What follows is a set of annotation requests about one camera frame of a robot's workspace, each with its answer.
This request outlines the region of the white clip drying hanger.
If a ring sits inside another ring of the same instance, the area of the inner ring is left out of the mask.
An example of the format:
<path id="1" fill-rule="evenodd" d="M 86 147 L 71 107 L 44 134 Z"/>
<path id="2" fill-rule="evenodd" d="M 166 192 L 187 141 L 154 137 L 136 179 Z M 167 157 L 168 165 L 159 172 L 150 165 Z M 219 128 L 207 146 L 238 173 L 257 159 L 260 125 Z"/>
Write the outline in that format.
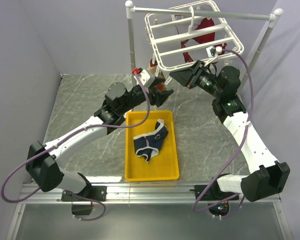
<path id="1" fill-rule="evenodd" d="M 245 50 L 222 17 L 148 13 L 144 21 L 152 47 L 149 70 L 157 77 L 188 68 L 197 60 L 228 65 Z"/>

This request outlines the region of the navy blue underwear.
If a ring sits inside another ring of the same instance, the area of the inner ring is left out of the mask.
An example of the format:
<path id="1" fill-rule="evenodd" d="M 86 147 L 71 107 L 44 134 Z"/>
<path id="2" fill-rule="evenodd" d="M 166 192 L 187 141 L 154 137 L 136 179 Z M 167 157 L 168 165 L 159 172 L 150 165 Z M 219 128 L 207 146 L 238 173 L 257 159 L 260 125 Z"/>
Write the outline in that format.
<path id="1" fill-rule="evenodd" d="M 164 140 L 169 131 L 163 119 L 158 119 L 154 131 L 133 137 L 134 152 L 137 157 L 143 157 L 148 163 L 160 153 Z"/>

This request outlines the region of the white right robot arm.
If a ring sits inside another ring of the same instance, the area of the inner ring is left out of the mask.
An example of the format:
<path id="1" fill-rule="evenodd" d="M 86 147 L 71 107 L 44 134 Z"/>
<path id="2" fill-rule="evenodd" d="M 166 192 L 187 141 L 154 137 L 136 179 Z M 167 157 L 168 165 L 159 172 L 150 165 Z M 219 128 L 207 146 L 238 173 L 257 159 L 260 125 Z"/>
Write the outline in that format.
<path id="1" fill-rule="evenodd" d="M 241 85 L 240 71 L 224 66 L 215 75 L 209 65 L 198 60 L 193 66 L 169 75 L 188 89 L 199 87 L 214 97 L 213 112 L 241 147 L 248 165 L 249 175 L 221 174 L 207 193 L 216 200 L 233 194 L 244 195 L 250 202 L 280 194 L 290 167 L 286 162 L 279 162 L 268 150 L 251 123 L 250 113 L 237 95 Z"/>

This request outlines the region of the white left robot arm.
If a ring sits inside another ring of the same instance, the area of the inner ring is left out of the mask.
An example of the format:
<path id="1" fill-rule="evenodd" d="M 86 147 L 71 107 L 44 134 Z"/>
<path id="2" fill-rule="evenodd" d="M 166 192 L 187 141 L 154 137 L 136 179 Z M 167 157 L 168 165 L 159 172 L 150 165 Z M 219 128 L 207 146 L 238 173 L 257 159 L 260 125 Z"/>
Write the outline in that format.
<path id="1" fill-rule="evenodd" d="M 162 82 L 163 79 L 156 77 L 151 84 L 138 84 L 131 90 L 127 90 L 122 82 L 115 82 L 108 88 L 102 107 L 80 126 L 45 144 L 33 143 L 29 147 L 29 162 L 25 169 L 39 189 L 43 192 L 62 189 L 79 201 L 91 199 L 92 184 L 83 174 L 62 169 L 62 162 L 89 143 L 122 128 L 124 114 L 133 108 L 144 102 L 148 107 L 160 107 L 174 92 L 158 89 L 157 85 Z"/>

